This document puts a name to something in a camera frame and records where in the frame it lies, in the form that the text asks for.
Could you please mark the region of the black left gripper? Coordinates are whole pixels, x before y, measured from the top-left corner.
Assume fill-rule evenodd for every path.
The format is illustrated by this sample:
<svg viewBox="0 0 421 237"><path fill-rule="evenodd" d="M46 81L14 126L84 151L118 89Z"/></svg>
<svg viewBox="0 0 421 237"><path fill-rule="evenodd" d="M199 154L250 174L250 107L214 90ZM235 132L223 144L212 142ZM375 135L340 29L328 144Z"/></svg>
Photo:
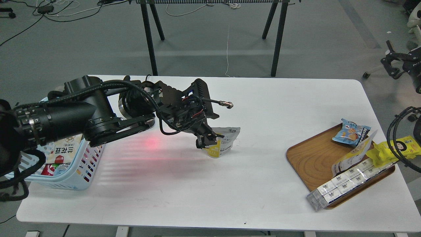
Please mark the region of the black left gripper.
<svg viewBox="0 0 421 237"><path fill-rule="evenodd" d="M209 127L206 115L198 115L194 118L189 115L183 115L178 117L178 123L180 123L178 128L181 132L196 135L196 148L198 149L216 145L217 138L225 137L215 128Z"/></svg>

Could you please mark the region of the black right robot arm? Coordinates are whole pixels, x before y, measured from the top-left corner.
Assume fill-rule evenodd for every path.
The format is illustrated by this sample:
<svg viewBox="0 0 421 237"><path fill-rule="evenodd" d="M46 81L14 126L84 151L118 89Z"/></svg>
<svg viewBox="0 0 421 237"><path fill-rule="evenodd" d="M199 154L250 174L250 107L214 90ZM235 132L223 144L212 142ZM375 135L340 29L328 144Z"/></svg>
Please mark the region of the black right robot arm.
<svg viewBox="0 0 421 237"><path fill-rule="evenodd" d="M404 53L395 52L389 40L387 40L385 43L387 44L390 52L385 56L385 58L381 59L381 63L383 67L385 68L386 72L388 72L388 75L392 77L393 79L398 79L405 72L408 73L412 79L412 84L415 87L415 91L417 93L421 93L420 92L420 85L421 85L420 47L415 48L409 51L408 53L404 54ZM391 66L391 63L394 60L403 62L402 71L400 71L400 69L397 67ZM414 171L421 172L420 167L416 166L411 161L407 160L403 156L400 150L398 149L394 150L391 144L391 141L394 144L397 142L396 131L401 120L403 120L409 114L414 114L414 113L420 113L420 108L410 106L404 109L400 114L395 115L394 120L391 122L391 124L388 127L388 130L386 133L386 142L392 154L400 162L402 162L406 167L413 169Z"/></svg>

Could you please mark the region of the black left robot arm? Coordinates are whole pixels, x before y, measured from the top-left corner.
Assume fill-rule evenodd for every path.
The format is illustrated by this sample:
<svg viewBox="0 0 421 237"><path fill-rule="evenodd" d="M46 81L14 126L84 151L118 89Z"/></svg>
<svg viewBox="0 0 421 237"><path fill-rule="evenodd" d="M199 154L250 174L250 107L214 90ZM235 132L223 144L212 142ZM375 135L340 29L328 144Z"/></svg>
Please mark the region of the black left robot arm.
<svg viewBox="0 0 421 237"><path fill-rule="evenodd" d="M132 81L129 75L108 81L85 75L66 82L62 92L50 91L47 98L15 108L1 100L1 176L14 173L1 181L1 189L13 188L11 194L1 193L1 201L29 195L24 179L46 162L38 145L78 134L91 146L103 145L150 129L158 117L164 135L194 134L201 149L223 138L207 123L219 117L212 103L233 108L232 102L211 99L200 78L180 91L162 81Z"/></svg>

